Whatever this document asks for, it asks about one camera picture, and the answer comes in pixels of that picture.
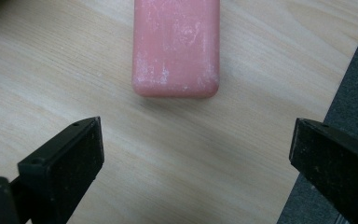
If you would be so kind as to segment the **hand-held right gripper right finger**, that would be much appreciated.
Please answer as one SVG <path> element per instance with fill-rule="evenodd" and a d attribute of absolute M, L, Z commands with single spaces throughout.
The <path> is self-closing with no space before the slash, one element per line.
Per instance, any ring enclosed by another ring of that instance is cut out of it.
<path fill-rule="evenodd" d="M 358 139 L 319 121 L 297 119 L 291 164 L 351 224 L 358 224 Z"/>

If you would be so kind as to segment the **pink soap bar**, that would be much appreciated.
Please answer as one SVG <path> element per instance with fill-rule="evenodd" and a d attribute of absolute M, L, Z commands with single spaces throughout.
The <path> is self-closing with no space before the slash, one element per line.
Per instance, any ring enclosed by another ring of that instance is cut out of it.
<path fill-rule="evenodd" d="M 133 90 L 143 97 L 214 96 L 220 0 L 134 0 Z"/>

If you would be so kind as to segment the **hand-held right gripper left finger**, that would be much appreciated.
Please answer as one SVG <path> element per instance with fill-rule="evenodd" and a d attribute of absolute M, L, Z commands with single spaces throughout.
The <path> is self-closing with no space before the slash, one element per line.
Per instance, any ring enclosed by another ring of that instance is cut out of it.
<path fill-rule="evenodd" d="M 20 221 L 65 224 L 103 162 L 101 119 L 69 125 L 18 163 L 12 189 Z"/>

